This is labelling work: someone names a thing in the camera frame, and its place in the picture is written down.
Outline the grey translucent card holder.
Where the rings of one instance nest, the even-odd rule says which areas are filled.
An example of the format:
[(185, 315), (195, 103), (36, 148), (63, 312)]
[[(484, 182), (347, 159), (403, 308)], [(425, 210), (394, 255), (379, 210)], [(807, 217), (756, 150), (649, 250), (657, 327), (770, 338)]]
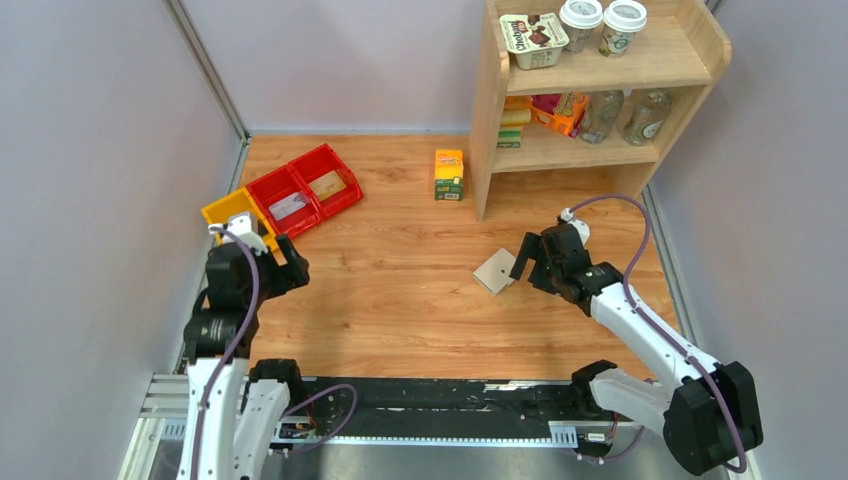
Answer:
[(515, 283), (510, 276), (515, 260), (514, 255), (501, 248), (473, 272), (473, 278), (487, 292), (497, 296)]

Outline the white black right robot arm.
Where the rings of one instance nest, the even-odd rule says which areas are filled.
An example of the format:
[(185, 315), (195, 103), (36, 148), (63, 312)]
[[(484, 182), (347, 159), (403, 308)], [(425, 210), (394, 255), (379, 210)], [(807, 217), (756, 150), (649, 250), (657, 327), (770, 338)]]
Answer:
[(524, 235), (510, 271), (559, 296), (621, 339), (656, 376), (656, 383), (599, 360), (572, 375), (586, 416), (619, 413), (661, 436), (677, 463), (692, 475), (726, 467), (764, 440), (752, 373), (722, 363), (688, 342), (627, 285), (608, 262), (594, 263), (582, 221), (559, 222)]

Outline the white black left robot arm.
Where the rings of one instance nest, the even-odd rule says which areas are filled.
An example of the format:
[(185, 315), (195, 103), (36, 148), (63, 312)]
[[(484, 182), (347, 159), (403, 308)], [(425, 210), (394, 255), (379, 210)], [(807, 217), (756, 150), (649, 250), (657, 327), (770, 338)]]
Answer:
[(258, 479), (272, 434), (303, 393), (293, 359), (249, 361), (258, 309), (309, 283), (309, 263), (281, 234), (285, 262), (245, 235), (228, 234), (207, 257), (207, 285), (183, 332), (188, 378), (187, 430), (180, 479)]

